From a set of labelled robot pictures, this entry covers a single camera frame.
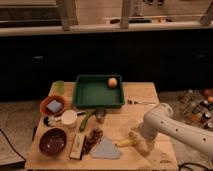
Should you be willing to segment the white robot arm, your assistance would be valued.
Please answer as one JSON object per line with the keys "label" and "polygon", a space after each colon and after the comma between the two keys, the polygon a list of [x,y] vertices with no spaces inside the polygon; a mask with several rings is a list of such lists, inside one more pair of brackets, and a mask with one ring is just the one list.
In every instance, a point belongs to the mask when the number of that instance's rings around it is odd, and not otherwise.
{"label": "white robot arm", "polygon": [[213,132],[174,120],[169,104],[159,103],[147,111],[140,108],[136,114],[140,118],[139,134],[145,140],[153,141],[162,133],[213,158]]}

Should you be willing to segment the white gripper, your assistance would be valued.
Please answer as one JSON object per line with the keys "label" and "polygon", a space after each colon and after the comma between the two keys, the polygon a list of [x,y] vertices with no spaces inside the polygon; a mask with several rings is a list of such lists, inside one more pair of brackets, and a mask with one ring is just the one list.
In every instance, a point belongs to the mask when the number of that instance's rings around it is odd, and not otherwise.
{"label": "white gripper", "polygon": [[153,140],[140,140],[139,135],[132,131],[128,133],[128,138],[131,140],[131,145],[144,156],[149,155],[154,148]]}

